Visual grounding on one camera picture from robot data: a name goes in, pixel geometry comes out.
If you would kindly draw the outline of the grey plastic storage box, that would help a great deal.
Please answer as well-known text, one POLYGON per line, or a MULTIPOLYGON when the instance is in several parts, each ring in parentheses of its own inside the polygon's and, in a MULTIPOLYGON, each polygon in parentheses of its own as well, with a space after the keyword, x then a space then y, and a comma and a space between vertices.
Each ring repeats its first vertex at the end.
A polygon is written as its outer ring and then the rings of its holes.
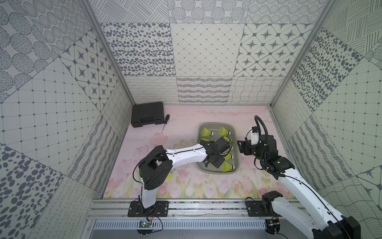
POLYGON ((240 166, 237 137, 233 126, 220 122, 202 123, 198 142, 207 152, 207 157, 198 163, 198 168, 210 174, 234 174, 240 166))

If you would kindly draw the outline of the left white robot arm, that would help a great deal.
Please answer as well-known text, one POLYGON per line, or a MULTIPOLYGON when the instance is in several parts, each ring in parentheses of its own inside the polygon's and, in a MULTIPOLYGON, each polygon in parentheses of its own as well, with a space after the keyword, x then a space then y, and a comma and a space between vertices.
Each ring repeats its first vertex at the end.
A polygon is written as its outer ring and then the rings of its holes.
POLYGON ((190 163, 203 163, 222 168, 225 157, 232 149, 231 140, 224 137, 217 141, 200 141, 181 149, 165 149, 156 146, 133 169, 132 178, 141 185, 138 198, 130 203, 129 217, 167 216, 169 203, 156 202, 157 188, 166 180, 170 171, 190 163))

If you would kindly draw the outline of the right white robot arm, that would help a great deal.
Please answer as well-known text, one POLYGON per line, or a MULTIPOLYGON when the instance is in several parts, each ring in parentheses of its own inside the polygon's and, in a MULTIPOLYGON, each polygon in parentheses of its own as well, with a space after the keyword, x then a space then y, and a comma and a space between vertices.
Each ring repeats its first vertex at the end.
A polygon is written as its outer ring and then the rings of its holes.
POLYGON ((304 211, 292 205, 280 192, 262 196, 260 208, 267 216, 280 215, 309 239, 359 239, 361 226, 354 217, 346 217, 321 197, 302 177, 295 166, 280 156, 273 136, 255 136, 252 140, 237 141, 240 153, 254 156, 262 170, 298 199, 304 211))

